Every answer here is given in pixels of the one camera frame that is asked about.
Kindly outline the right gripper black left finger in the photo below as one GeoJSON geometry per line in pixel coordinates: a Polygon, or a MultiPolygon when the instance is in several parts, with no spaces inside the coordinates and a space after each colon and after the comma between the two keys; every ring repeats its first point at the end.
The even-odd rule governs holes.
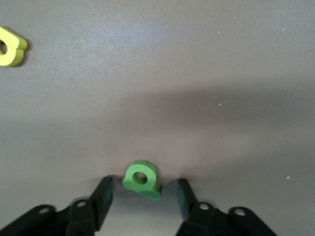
{"type": "Polygon", "coordinates": [[[2,236],[94,236],[113,202],[113,178],[104,177],[89,197],[74,200],[57,211],[36,206],[0,230],[2,236]]]}

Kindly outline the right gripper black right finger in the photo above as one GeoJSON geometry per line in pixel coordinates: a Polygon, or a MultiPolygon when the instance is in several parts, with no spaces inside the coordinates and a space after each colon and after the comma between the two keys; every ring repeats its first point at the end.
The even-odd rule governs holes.
{"type": "Polygon", "coordinates": [[[178,181],[178,204],[183,219],[178,236],[275,236],[253,211],[232,207],[228,213],[195,196],[187,179],[178,181]]]}

